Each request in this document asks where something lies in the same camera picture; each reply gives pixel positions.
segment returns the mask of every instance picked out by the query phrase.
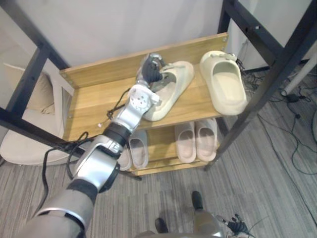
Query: robotic hand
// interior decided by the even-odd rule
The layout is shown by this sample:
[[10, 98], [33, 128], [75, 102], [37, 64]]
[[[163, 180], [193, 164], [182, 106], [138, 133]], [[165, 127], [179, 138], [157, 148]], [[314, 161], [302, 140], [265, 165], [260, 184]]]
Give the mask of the robotic hand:
[[111, 188], [120, 169], [117, 159], [129, 136], [139, 125], [142, 115], [159, 102], [159, 96], [149, 89], [152, 82], [162, 79], [159, 65], [165, 66], [160, 55], [145, 56], [125, 106], [81, 156], [74, 179], [39, 210], [17, 237], [85, 237], [97, 194]]
[[254, 237], [252, 234], [250, 234], [250, 231], [245, 224], [245, 222], [241, 219], [241, 217], [235, 213], [234, 217], [232, 217], [232, 221], [226, 221], [222, 216], [217, 215], [217, 219], [226, 224], [227, 227], [231, 230], [233, 235], [227, 235], [227, 238], [249, 238], [249, 237]]

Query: black cable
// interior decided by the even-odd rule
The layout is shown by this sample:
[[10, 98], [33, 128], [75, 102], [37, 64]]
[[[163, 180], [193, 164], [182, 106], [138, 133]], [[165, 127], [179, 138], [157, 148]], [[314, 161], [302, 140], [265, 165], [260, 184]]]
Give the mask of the black cable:
[[118, 101], [118, 102], [115, 104], [115, 106], [113, 107], [113, 109], [111, 109], [111, 110], [109, 110], [109, 111], [107, 112], [107, 117], [108, 117], [109, 120], [112, 119], [113, 113], [114, 113], [115, 111], [117, 111], [117, 110], [119, 110], [120, 108], [123, 108], [123, 107], [124, 107], [124, 104], [122, 104], [122, 105], [120, 105], [120, 106], [118, 106], [118, 105], [119, 105], [119, 103], [121, 102], [123, 96], [124, 96], [127, 92], [129, 92], [129, 91], [130, 91], [130, 88], [128, 88], [127, 90], [125, 90], [125, 91], [122, 93], [122, 95], [121, 95], [119, 101]]
[[[88, 138], [88, 132], [85, 131], [83, 132], [80, 137], [74, 141], [74, 142], [67, 142], [67, 143], [62, 143], [62, 144], [59, 144], [58, 146], [54, 147], [54, 148], [51, 148], [49, 149], [45, 155], [44, 155], [44, 159], [43, 159], [43, 168], [42, 168], [42, 183], [43, 183], [43, 187], [44, 187], [44, 194], [42, 196], [42, 199], [38, 205], [38, 207], [36, 208], [34, 214], [33, 214], [33, 217], [36, 215], [36, 213], [38, 213], [38, 211], [41, 209], [41, 207], [43, 206], [43, 204], [45, 203], [46, 199], [47, 199], [47, 196], [49, 194], [49, 186], [48, 186], [48, 182], [47, 182], [47, 179], [46, 179], [46, 167], [47, 167], [47, 160], [48, 160], [48, 156], [49, 156], [49, 153], [51, 151], [54, 151], [54, 150], [59, 150], [59, 149], [63, 149], [65, 151], [69, 150], [71, 147], [75, 147], [75, 148], [78, 148], [79, 145], [83, 144], [82, 142], [87, 142], [89, 140], [92, 140], [95, 136], [93, 137], [90, 137]], [[69, 160], [67, 160], [67, 164], [66, 164], [66, 171], [67, 171], [67, 167], [69, 167]]]
[[51, 151], [53, 150], [57, 150], [58, 148], [52, 148], [49, 149], [47, 152], [45, 152], [44, 155], [44, 160], [43, 160], [43, 168], [42, 168], [42, 183], [43, 183], [43, 187], [44, 187], [44, 194], [42, 196], [42, 199], [38, 205], [38, 207], [36, 208], [34, 214], [32, 217], [34, 217], [38, 211], [41, 209], [41, 207], [43, 206], [43, 204], [45, 203], [46, 198], [48, 197], [49, 194], [49, 186], [48, 186], [48, 181], [46, 179], [46, 166], [47, 166], [47, 160], [48, 160], [48, 155]]
[[266, 134], [267, 134], [267, 136], [268, 136], [268, 139], [269, 139], [269, 141], [270, 141], [270, 144], [271, 144], [271, 146], [272, 146], [273, 151], [275, 152], [276, 157], [278, 158], [278, 160], [279, 160], [279, 162], [280, 162], [282, 168], [284, 169], [284, 171], [286, 172], [286, 174], [287, 174], [288, 177], [290, 178], [291, 182], [293, 183], [294, 187], [296, 188], [296, 190], [297, 190], [299, 196], [301, 197], [301, 199], [302, 199], [304, 205], [306, 206], [306, 208], [307, 208], [307, 210], [308, 210], [308, 212], [309, 212], [309, 214], [310, 214], [312, 220], [314, 221], [314, 223], [315, 223], [315, 225], [316, 225], [316, 227], [317, 227], [317, 221], [315, 220], [315, 218], [314, 218], [314, 216], [313, 216], [311, 210], [309, 209], [309, 207], [308, 207], [308, 205], [307, 205], [307, 203], [306, 203], [306, 201], [305, 201], [305, 199], [304, 199], [302, 193], [300, 192], [300, 190], [299, 190], [297, 184], [295, 183], [295, 181], [293, 180], [292, 176], [291, 176], [291, 175], [289, 174], [289, 172], [287, 171], [287, 169], [286, 169], [286, 167], [285, 167], [285, 165], [284, 165], [284, 163], [283, 163], [281, 157], [279, 156], [278, 152], [276, 151], [276, 149], [275, 149], [275, 147], [274, 147], [274, 144], [273, 144], [273, 141], [272, 141], [272, 138], [271, 138], [271, 136], [269, 135], [269, 132], [268, 132], [268, 130], [267, 130], [267, 128], [266, 128], [266, 126], [265, 126], [265, 124], [264, 124], [264, 122], [263, 122], [262, 120], [264, 120], [266, 123], [269, 123], [269, 122], [268, 122], [267, 120], [265, 120], [260, 114], [258, 114], [258, 118], [259, 118], [260, 123], [262, 124], [262, 126], [263, 126], [263, 128], [264, 128], [264, 130], [265, 130], [265, 132], [266, 132]]
[[259, 221], [255, 222], [255, 223], [253, 224], [253, 226], [251, 226], [251, 228], [249, 229], [249, 234], [248, 234], [249, 236], [248, 236], [248, 238], [249, 238], [250, 236], [252, 236], [252, 237], [255, 238], [254, 235], [250, 234], [250, 231], [251, 231], [258, 223], [260, 223], [261, 221], [263, 221], [265, 218], [268, 218], [268, 217], [269, 217], [269, 215], [267, 215], [266, 217], [261, 218]]
[[313, 150], [313, 149], [312, 149], [311, 147], [309, 147], [308, 145], [303, 144], [303, 143], [301, 142], [301, 140], [300, 140], [294, 133], [292, 133], [291, 131], [285, 130], [284, 128], [281, 128], [281, 127], [279, 127], [279, 126], [276, 126], [276, 125], [270, 123], [269, 121], [265, 120], [260, 114], [258, 114], [258, 117], [261, 117], [261, 119], [264, 120], [264, 121], [265, 121], [266, 123], [268, 123], [269, 125], [274, 126], [274, 127], [278, 128], [278, 129], [280, 129], [280, 130], [283, 130], [283, 131], [289, 133], [289, 134], [295, 139], [295, 141], [296, 141], [296, 148], [295, 148], [294, 152], [292, 153], [291, 161], [292, 161], [292, 164], [293, 164], [294, 168], [295, 168], [298, 172], [300, 172], [300, 173], [302, 173], [302, 174], [305, 174], [305, 175], [317, 175], [317, 172], [315, 172], [315, 173], [307, 173], [307, 172], [305, 172], [305, 171], [302, 171], [301, 169], [299, 169], [299, 168], [295, 165], [295, 162], [294, 162], [294, 155], [296, 154], [296, 152], [297, 152], [297, 150], [298, 150], [298, 148], [299, 148], [299, 144], [301, 144], [302, 146], [308, 148], [309, 150], [311, 150], [311, 151], [314, 152], [314, 153], [317, 153], [317, 151]]
[[315, 110], [313, 118], [311, 120], [311, 131], [312, 131], [312, 134], [313, 134], [314, 141], [317, 144], [317, 138], [315, 137], [315, 134], [314, 134], [314, 121], [315, 121], [315, 118], [317, 118], [317, 109]]

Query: wooden shelf board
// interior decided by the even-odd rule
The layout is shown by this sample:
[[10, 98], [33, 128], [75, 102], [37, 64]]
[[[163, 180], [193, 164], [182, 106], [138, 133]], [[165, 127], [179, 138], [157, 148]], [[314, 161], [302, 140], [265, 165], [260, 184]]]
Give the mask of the wooden shelf board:
[[[212, 105], [199, 65], [194, 68], [195, 78], [166, 117], [155, 122], [142, 120], [138, 129], [158, 128], [221, 116]], [[121, 94], [134, 82], [135, 78], [127, 78], [76, 89], [68, 113], [64, 139], [76, 140], [84, 131], [89, 132], [89, 136], [102, 133], [109, 121], [101, 128], [97, 126], [98, 123], [105, 121], [106, 112], [113, 108]]]
[[156, 174], [156, 173], [167, 172], [167, 171], [201, 167], [201, 166], [205, 166], [205, 165], [206, 165], [206, 163], [204, 163], [204, 162], [195, 161], [195, 162], [192, 162], [190, 164], [178, 164], [178, 165], [171, 165], [171, 166], [165, 166], [165, 167], [160, 167], [160, 168], [137, 170], [137, 171], [133, 171], [133, 173], [135, 175], [141, 176], [141, 175]]
[[108, 83], [135, 77], [141, 60], [148, 53], [156, 52], [160, 54], [165, 62], [183, 60], [192, 64], [198, 64], [204, 53], [208, 51], [223, 51], [226, 47], [227, 40], [227, 33], [201, 37], [156, 49], [67, 68], [62, 70], [60, 74], [75, 89]]
[[[196, 163], [196, 162], [202, 162], [202, 161], [196, 158], [195, 161], [193, 161], [192, 163]], [[149, 170], [149, 169], [157, 169], [157, 168], [182, 165], [182, 164], [186, 164], [186, 163], [180, 161], [178, 157], [166, 158], [162, 160], [149, 161], [148, 165], [142, 169], [136, 169], [135, 167], [132, 167], [130, 171], [134, 172], [134, 171], [142, 171], [142, 170]]]
[[147, 130], [149, 163], [177, 157], [174, 126]]

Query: white wall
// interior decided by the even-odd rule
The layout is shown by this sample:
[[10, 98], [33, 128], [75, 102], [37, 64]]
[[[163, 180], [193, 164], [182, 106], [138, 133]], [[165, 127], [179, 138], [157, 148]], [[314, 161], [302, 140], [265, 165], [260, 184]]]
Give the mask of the white wall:
[[[311, 0], [241, 0], [240, 2], [282, 46], [285, 46]], [[230, 28], [232, 31], [237, 31], [238, 27], [230, 26]], [[235, 47], [231, 46], [228, 51], [232, 50], [242, 57], [246, 69], [267, 66], [251, 43], [247, 43], [241, 52], [237, 50], [237, 45], [241, 46], [246, 41], [245, 37], [241, 37], [240, 34], [231, 34], [230, 36], [231, 44], [234, 44]], [[316, 47], [314, 47], [304, 58], [308, 59], [316, 52]]]
[[18, 0], [71, 65], [216, 34], [221, 0]]
[[[222, 5], [222, 0], [17, 2], [72, 66], [215, 34]], [[240, 2], [284, 46], [311, 0]], [[246, 69], [266, 66], [234, 25], [227, 51], [243, 57]]]

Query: slipper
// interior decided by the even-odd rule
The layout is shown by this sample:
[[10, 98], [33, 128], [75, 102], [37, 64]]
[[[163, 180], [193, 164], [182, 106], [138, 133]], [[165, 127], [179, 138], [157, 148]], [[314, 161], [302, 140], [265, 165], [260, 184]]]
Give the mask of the slipper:
[[186, 61], [168, 64], [160, 70], [160, 73], [163, 75], [163, 80], [151, 86], [151, 90], [159, 95], [160, 101], [143, 115], [143, 118], [149, 121], [161, 120], [166, 116], [195, 75], [193, 65]]
[[120, 170], [121, 171], [126, 171], [132, 166], [132, 159], [130, 155], [130, 150], [125, 146], [123, 148], [123, 151], [121, 153], [121, 156], [117, 160], [118, 163], [120, 164]]
[[194, 122], [175, 126], [176, 152], [180, 161], [191, 163], [196, 158]]
[[200, 61], [213, 106], [223, 115], [240, 114], [248, 103], [236, 60], [233, 54], [210, 51]]
[[197, 157], [201, 161], [209, 162], [216, 157], [217, 150], [217, 122], [206, 119], [195, 122]]
[[146, 167], [149, 162], [148, 137], [145, 130], [135, 131], [129, 138], [132, 162], [135, 168]]

